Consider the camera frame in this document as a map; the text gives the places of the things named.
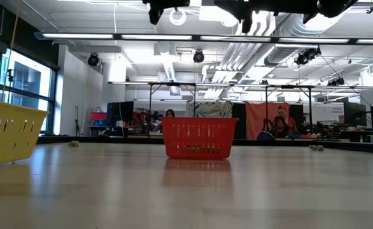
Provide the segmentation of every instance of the rope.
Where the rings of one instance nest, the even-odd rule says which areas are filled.
[[[10,66],[11,53],[12,53],[13,47],[14,47],[15,32],[17,31],[18,16],[20,14],[20,9],[21,9],[21,1],[18,1],[17,14],[15,15],[15,23],[14,23],[13,36],[11,38],[11,44],[10,44],[10,56],[8,58],[8,61],[7,61],[7,68],[6,68],[7,70],[8,70],[8,67]],[[6,90],[6,79],[7,79],[7,75],[4,77],[3,94],[1,95],[1,98],[4,99],[4,101],[5,101],[4,92]]]

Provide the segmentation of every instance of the wooden floor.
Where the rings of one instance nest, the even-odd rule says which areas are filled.
[[[38,146],[0,166],[0,229],[371,228],[373,154],[234,147],[224,161],[164,146]]]

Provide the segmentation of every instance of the woman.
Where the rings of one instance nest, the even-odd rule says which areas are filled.
[[[294,119],[288,117],[287,110],[283,106],[278,107],[278,115],[274,119],[273,127],[275,137],[287,137],[297,131]]]
[[[172,109],[167,110],[165,113],[165,117],[167,118],[174,118],[175,117],[175,112]],[[160,132],[162,133],[162,122],[160,122],[155,128],[154,132]]]

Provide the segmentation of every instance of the yellow basket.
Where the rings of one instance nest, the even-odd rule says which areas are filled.
[[[0,164],[32,155],[47,113],[0,102]]]

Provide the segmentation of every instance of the orange curtain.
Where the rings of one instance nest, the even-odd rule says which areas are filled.
[[[278,107],[283,106],[287,110],[287,115],[290,115],[290,105],[286,102],[271,102],[269,103],[269,119],[273,122],[274,117],[278,115]],[[263,129],[263,120],[266,118],[265,115],[265,103],[262,104],[251,104],[246,102],[246,118],[247,118],[247,129],[248,139],[256,140],[257,135]]]

